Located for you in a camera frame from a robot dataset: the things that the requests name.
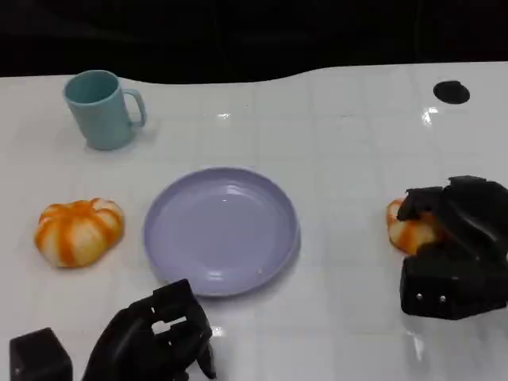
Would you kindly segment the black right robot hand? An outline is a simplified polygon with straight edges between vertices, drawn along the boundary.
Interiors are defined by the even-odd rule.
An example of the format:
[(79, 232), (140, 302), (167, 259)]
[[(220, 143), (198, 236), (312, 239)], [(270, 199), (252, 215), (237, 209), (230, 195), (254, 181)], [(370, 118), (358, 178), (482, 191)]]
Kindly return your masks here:
[(430, 220), (467, 256), (506, 267), (507, 189), (473, 175), (448, 181), (445, 187), (408, 189), (398, 220)]

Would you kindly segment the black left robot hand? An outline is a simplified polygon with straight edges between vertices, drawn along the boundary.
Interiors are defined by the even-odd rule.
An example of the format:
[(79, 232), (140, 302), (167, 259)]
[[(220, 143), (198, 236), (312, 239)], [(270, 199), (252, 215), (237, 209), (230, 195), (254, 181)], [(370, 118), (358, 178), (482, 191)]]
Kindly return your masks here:
[(207, 316), (186, 279), (118, 311), (90, 354), (84, 380), (188, 380), (196, 363), (217, 378)]

